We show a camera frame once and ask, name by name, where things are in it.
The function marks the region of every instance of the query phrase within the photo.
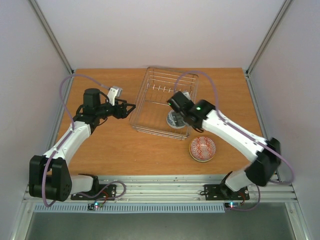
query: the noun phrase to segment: black mounting plate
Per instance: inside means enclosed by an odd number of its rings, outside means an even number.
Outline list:
[[[205,195],[205,200],[206,201],[221,201],[221,200],[231,200],[231,201],[236,201],[236,200],[243,200],[243,197],[238,194],[237,192],[234,193],[233,196],[230,197],[230,199],[226,199],[221,191],[220,191],[220,184],[205,184],[204,185],[204,191],[203,195]],[[241,188],[238,192],[242,193],[244,195],[245,200],[249,200],[249,192],[247,187]]]
[[[99,192],[101,189],[103,189],[105,185],[106,185],[106,184],[99,184],[99,190],[98,190],[98,192]],[[117,193],[117,185],[111,184],[111,185],[109,185],[108,187],[106,187],[103,191],[108,194],[109,198],[114,197],[114,196],[116,196],[116,193]],[[92,190],[86,191],[86,192],[84,192],[84,193],[87,194],[87,195],[90,195],[90,196],[93,196],[93,195],[97,194],[97,193],[94,193]],[[97,197],[95,197],[95,198],[88,198],[88,197],[82,196],[82,195],[80,195],[80,194],[72,194],[72,195],[71,195],[71,200],[88,201],[88,200],[103,199],[104,197],[105,197],[105,194],[104,194],[103,192],[100,193],[100,194],[99,194]]]

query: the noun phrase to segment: red patterned bowl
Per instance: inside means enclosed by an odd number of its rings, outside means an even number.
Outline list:
[[[198,136],[190,142],[189,152],[194,160],[205,163],[214,157],[216,145],[212,139],[206,136]]]

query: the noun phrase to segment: gray floor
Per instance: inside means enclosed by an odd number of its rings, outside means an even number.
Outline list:
[[[284,204],[226,213],[34,213],[27,240],[292,240]]]

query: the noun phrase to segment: ventilation grille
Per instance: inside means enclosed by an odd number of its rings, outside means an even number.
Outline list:
[[[36,203],[35,213],[224,213],[223,203],[106,203],[102,208],[90,210],[87,203],[56,203],[45,207]]]

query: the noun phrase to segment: cable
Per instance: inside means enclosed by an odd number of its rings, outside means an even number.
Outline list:
[[[99,127],[99,126],[101,126],[102,124],[104,124],[107,120],[108,120],[108,119],[106,118],[103,122],[99,123],[99,124],[97,125],[97,127]]]
[[[65,102],[64,102],[64,99],[62,97],[62,88],[63,88],[63,85],[64,83],[73,78],[73,77],[83,77],[83,78],[87,78],[91,81],[93,81],[94,83],[98,84],[99,86],[105,88],[105,89],[108,89],[110,90],[110,87],[108,86],[105,86],[103,84],[101,84],[100,82],[98,82],[97,80],[93,79],[92,77],[90,76],[87,76],[87,75],[84,75],[84,74],[71,74],[69,76],[67,76],[66,78],[64,78],[62,80],[62,82],[60,83],[60,86],[59,86],[59,96],[60,96],[60,100],[61,100],[61,103],[62,103],[62,106],[64,108],[64,110],[66,111],[66,113],[68,114],[69,118],[71,119],[71,125],[72,125],[72,130],[70,130],[68,132],[68,134],[65,136],[65,138],[60,142],[60,144],[56,147],[56,150],[54,150],[52,152],[52,154],[50,155],[50,157],[48,158],[48,160],[46,161],[46,164],[45,164],[45,167],[44,167],[44,171],[43,171],[43,175],[42,175],[42,184],[41,184],[41,195],[42,195],[42,200],[43,200],[43,204],[49,208],[51,207],[56,201],[53,200],[50,204],[47,202],[47,198],[46,198],[46,179],[47,179],[47,171],[49,169],[49,166],[50,166],[50,163],[51,163],[51,160],[53,159],[54,155],[59,151],[60,147],[65,143],[65,141],[68,139],[68,137],[73,133],[73,131],[75,130],[75,122],[74,122],[74,119],[70,113],[70,111],[68,110]]]
[[[256,204],[253,207],[250,207],[248,209],[242,209],[242,208],[237,208],[237,207],[224,207],[225,210],[235,210],[235,211],[239,211],[239,212],[249,212],[252,211],[254,209],[256,209],[260,203],[261,200],[261,192],[260,192],[260,188],[258,187],[258,185],[255,185],[256,189],[258,190],[258,201],[256,202]]]
[[[104,199],[104,201],[103,201],[103,203],[102,203],[102,206],[103,206],[103,205],[106,203],[107,199],[109,198],[109,195],[108,195],[108,193],[106,193],[105,191],[103,191],[102,193],[105,194],[105,199]]]
[[[110,99],[106,94],[104,94],[102,91],[100,91],[100,94],[105,97],[105,99],[106,99],[105,102],[108,101],[108,103],[110,103]]]
[[[245,198],[245,195],[242,192],[238,191],[238,194],[240,194],[240,196],[242,197],[242,203],[240,203],[240,206],[242,206],[243,204],[245,204],[246,198]]]
[[[90,195],[88,195],[88,194],[85,194],[84,192],[78,192],[77,194],[82,195],[82,196],[85,196],[85,197],[87,197],[87,198],[89,198],[89,199],[94,199],[94,198],[98,197],[98,196],[99,196],[107,187],[109,187],[111,184],[116,184],[116,183],[121,184],[121,185],[123,186],[123,192],[122,192],[121,194],[119,194],[118,196],[108,197],[108,199],[109,199],[109,200],[111,200],[111,199],[117,199],[117,198],[122,197],[122,196],[126,193],[126,191],[127,191],[127,186],[126,186],[122,181],[118,181],[118,180],[109,182],[109,183],[108,183],[107,185],[105,185],[96,195],[90,196]]]
[[[195,128],[194,126],[191,126],[195,131],[197,131],[198,133],[203,133],[204,130],[203,129],[198,129],[198,128]]]
[[[291,184],[294,180],[295,180],[295,171],[293,169],[293,167],[290,165],[290,163],[283,157],[281,156],[279,153],[277,153],[276,151],[274,151],[273,149],[271,149],[270,147],[268,147],[267,145],[264,145],[263,143],[257,141],[254,137],[250,136],[249,134],[247,134],[246,132],[242,131],[240,128],[234,126],[233,124],[229,123],[220,113],[219,111],[219,99],[218,99],[218,90],[217,87],[214,83],[214,81],[211,79],[211,77],[209,77],[205,72],[203,71],[197,71],[197,70],[192,70],[192,71],[186,71],[183,74],[181,74],[176,82],[174,83],[174,89],[173,91],[176,92],[176,88],[177,88],[177,84],[179,82],[179,80],[184,77],[187,74],[202,74],[204,75],[211,83],[213,92],[214,92],[214,97],[215,97],[215,110],[216,110],[216,114],[218,115],[218,117],[227,125],[229,125],[231,128],[233,128],[234,130],[236,130],[237,132],[239,132],[240,134],[244,135],[246,138],[250,139],[252,142],[258,144],[259,146],[263,147],[264,149],[268,150],[269,152],[271,152],[272,154],[274,154],[276,157],[278,157],[279,159],[281,159],[290,169],[291,171],[291,179],[290,181],[282,181],[282,182],[277,182],[277,181],[273,181],[270,180],[271,183],[276,183],[276,184],[280,184],[280,185],[288,185]]]

